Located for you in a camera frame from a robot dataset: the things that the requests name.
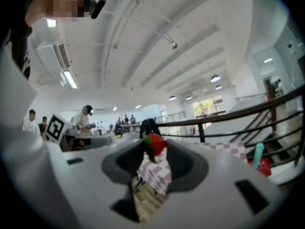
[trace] air conditioner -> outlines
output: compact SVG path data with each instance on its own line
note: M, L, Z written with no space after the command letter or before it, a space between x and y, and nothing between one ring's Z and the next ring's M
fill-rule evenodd
M60 80L60 73L65 70L69 70L71 74L74 75L73 70L70 67L63 41L42 42L37 47L37 53L44 67L53 78Z

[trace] checkered cloth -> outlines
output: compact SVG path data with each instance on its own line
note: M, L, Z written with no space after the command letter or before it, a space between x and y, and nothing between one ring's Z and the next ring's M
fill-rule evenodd
M146 153L138 170L138 176L142 177L155 191L165 195L167 186L172 182L170 166L166 160L167 148L155 157L156 163L152 163Z
M209 143L202 143L204 148L224 151L239 158L247 163L245 148L242 142L217 145L210 145ZM146 153L144 153L143 161L138 170L139 178L147 182L157 193L165 195L168 184L172 181L172 174L169 164L166 160L167 148L164 148L160 155L155 157L156 164L152 163Z

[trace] ceiling light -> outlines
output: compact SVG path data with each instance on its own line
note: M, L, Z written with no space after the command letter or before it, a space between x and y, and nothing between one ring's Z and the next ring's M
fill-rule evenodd
M272 60L273 60L272 58L270 58L270 59L266 59L266 60L264 61L264 63L271 62Z
M173 101L173 100L176 100L177 99L177 97L175 97L175 96L170 96L170 98L168 99L169 101Z
M47 19L47 24L48 24L49 28L56 27L57 21L56 20L49 20L49 19Z
M217 82L220 79L221 79L221 77L219 75L215 74L211 77L211 82Z
M75 84L75 81L71 75L71 72L70 71L64 71L63 74L65 75L65 77L67 78L68 82L70 83L71 87L73 89L76 89L77 88L77 85Z

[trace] metal railing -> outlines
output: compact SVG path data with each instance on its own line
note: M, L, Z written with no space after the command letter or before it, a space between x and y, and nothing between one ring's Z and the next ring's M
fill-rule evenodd
M304 122L305 122L305 114L304 114L304 110L302 111L298 111L296 113L293 113L291 115L289 115L288 117L282 118L280 120L276 120L274 122L271 122L271 120L268 120L265 125L261 125L261 126L256 126L254 128L249 128L249 129L245 129L245 130L241 130L241 131L237 131L237 132L228 132L228 133L220 133L220 134L212 134L212 135L205 135L204 134L204 129L203 129L203 124L206 123L216 123L216 122L222 122L222 121L228 121L228 120L233 120L236 118L241 118L241 117L245 117L248 115L253 115L256 113L262 113L263 111L268 111L270 112L271 109L275 109L276 107L278 107L279 105L285 104L286 102L295 99L297 97L301 96L302 97L302 104L303 104L303 108L305 106L305 85L291 91L290 93L286 94L286 95L282 95L280 97L274 98L268 102L262 103L262 104L258 104L256 106L253 107L249 107L243 110L239 110L236 112L232 112L229 114L225 114L225 115L220 115L220 116L212 116L212 117L207 117L207 118L203 118L203 119L194 119L194 120L186 120L186 121L179 121L179 122L171 122L171 123L161 123L161 124L157 124L158 127L169 127L169 126L187 126L187 125L198 125L198 130L199 130L199 135L163 135L163 136L173 136L173 137L199 137L200 141L202 143L205 142L205 139L207 137L221 137L221 136L229 136L229 135L240 135L240 134L248 134L248 133L252 133L255 131L261 131L267 127L270 126L274 126L276 124L279 124L281 122L287 121L297 115L301 115L303 114L302 117L302 125L301 127L294 129L284 135L280 135L280 136L276 136L276 137L272 137L272 138L268 138L265 140L260 141L260 143L269 143L272 141L277 141L279 139L282 139L284 137L290 136L292 134L295 134L299 131L301 131L301 138L299 142L296 142L293 145L290 145L289 147L286 148L282 148L280 150L277 150L275 152L270 152L267 154L263 154L263 157L269 157L269 156L273 156L273 155L277 155L280 154L282 152L286 152L287 150L290 150L292 148L298 147L297 150L297 154L294 157L291 157L289 159L286 159L282 162L277 163L276 165L273 166L277 166L277 165L282 165L288 162L291 162L292 160L295 161L295 165L297 165L299 158L301 157L301 155L303 154L304 151L304 142L305 142L305 131L303 129L304 126ZM245 147L252 147L255 146L258 142L255 143L250 143L250 144L245 144Z
M266 95L266 94L263 93L263 94L254 94L254 95L248 95L248 96L243 96L243 97L237 97L237 98L236 98L236 101L237 101L237 102L241 102L241 101L248 100L248 99L250 99L250 98L257 97L257 96L261 96L261 95Z

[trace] teal bottle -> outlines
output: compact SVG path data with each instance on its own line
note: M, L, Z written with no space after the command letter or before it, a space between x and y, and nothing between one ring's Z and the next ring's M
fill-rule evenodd
M256 144L253 165L252 165L254 169L257 169L259 166L259 163L260 163L262 155L263 155L264 148L265 148L264 144L262 144L262 143Z

